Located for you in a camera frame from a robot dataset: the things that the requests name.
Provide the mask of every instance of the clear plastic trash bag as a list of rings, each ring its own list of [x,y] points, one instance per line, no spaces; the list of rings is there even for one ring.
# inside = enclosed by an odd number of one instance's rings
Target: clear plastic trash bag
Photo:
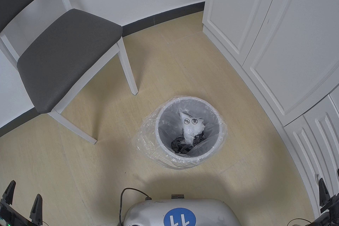
[[[201,118],[206,139],[187,154],[176,154],[171,142],[183,135],[180,112]],[[227,126],[218,111],[208,102],[190,96],[174,97],[160,105],[145,118],[134,143],[137,148],[158,164],[171,169],[187,169],[200,165],[223,146]]]

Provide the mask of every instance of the floor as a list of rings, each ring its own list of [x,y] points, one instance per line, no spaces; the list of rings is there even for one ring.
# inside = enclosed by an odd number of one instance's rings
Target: floor
[[[225,201],[242,226],[313,219],[299,173],[269,118],[239,75],[202,33],[202,12],[124,38],[139,88],[131,94],[115,56],[62,115],[92,135],[92,145],[47,114],[0,138],[0,191],[17,182],[14,207],[29,213],[37,193],[53,225],[118,223],[125,187],[153,199]],[[159,166],[133,145],[142,120],[176,95],[205,99],[228,125],[223,149],[186,170]],[[124,194],[123,213],[144,197]]]

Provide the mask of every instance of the chair leg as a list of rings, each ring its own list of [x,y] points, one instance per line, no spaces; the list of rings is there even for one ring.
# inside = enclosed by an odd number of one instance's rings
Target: chair leg
[[[69,120],[62,117],[55,109],[52,109],[50,113],[48,113],[52,118],[56,121],[60,122],[63,126],[67,127],[69,130],[73,131],[75,134],[78,134],[82,138],[86,139],[87,141],[96,144],[97,140],[92,138],[91,136],[87,135],[84,131],[80,130],[76,127],[73,123]]]
[[[124,45],[124,41],[122,40],[122,37],[117,42],[117,44],[118,44],[118,47],[120,49],[120,51],[118,52],[118,56],[119,56],[122,68],[124,70],[129,88],[130,88],[131,92],[134,95],[136,95],[138,93],[138,88],[137,88],[137,85],[135,84],[132,69],[130,68],[129,60],[128,60],[128,57],[127,57],[127,53],[126,53],[126,49],[125,49],[125,45]]]

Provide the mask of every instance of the gray seat cushion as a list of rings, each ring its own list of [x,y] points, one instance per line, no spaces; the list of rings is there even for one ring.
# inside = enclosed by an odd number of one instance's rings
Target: gray seat cushion
[[[39,113],[48,113],[122,36],[122,27],[71,9],[51,24],[18,60],[18,70]]]

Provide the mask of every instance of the chair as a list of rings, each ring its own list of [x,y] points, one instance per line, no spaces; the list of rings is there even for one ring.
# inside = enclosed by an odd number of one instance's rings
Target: chair
[[[87,82],[118,54],[129,87],[138,93],[122,40],[122,27],[93,14],[72,9],[55,20],[23,52],[17,54],[4,33],[8,23],[33,0],[0,0],[0,49],[19,71],[36,110],[95,144],[87,135],[62,117],[61,112]]]

